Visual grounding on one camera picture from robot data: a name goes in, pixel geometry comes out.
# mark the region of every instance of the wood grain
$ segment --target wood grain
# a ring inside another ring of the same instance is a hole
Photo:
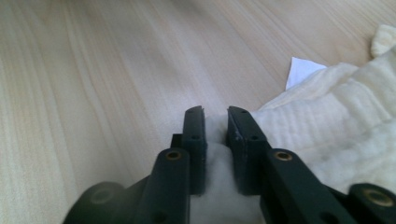
[[[363,65],[393,0],[0,4],[0,222],[60,223],[101,181],[128,186],[184,111],[259,108],[290,57]]]

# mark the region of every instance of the white cloth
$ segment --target white cloth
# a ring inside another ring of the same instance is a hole
[[[371,53],[373,57],[387,52],[396,45],[396,27],[380,25],[372,41]]]
[[[396,47],[362,68],[340,63],[252,112],[272,147],[296,152],[326,185],[369,182],[396,192]],[[263,223],[259,197],[236,192],[227,117],[206,120],[207,191],[191,223]]]

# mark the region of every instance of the black plastic part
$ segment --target black plastic part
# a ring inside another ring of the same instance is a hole
[[[113,218],[111,218],[109,224],[133,223],[137,206],[140,203],[148,180],[149,176],[141,179],[123,192],[119,209],[113,214]]]
[[[347,208],[347,196],[336,190],[336,189],[332,189],[328,186],[326,186],[327,190],[332,194],[332,196],[341,204],[343,205],[345,208]]]
[[[64,224],[111,223],[120,207],[124,188],[116,183],[104,182],[87,189],[73,205]]]
[[[271,150],[262,129],[245,109],[228,109],[227,146],[233,152],[233,173],[240,193],[258,195],[262,192],[260,159]]]
[[[295,153],[267,151],[262,166],[264,178],[268,178],[284,209],[284,214],[278,215],[287,215],[287,223],[356,223]]]
[[[260,197],[260,208],[267,224],[289,223],[285,209],[282,207],[275,191],[268,181],[268,177],[262,176],[262,196]]]
[[[148,178],[133,223],[189,223],[189,180],[189,153],[181,148],[162,151]]]
[[[353,185],[346,197],[346,208],[359,223],[396,223],[396,196],[372,184]]]
[[[190,153],[190,194],[205,192],[206,135],[205,114],[200,105],[190,108],[184,116],[183,134],[173,135],[171,147],[181,147]]]

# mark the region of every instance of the light wood surface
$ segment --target light wood surface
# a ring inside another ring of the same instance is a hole
[[[184,111],[255,110],[290,57],[363,65],[396,1],[0,4],[0,223],[60,223],[86,188],[148,175]]]

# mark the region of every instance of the white paper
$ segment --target white paper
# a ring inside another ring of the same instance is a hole
[[[303,82],[311,74],[323,68],[326,68],[323,64],[292,57],[286,90]]]

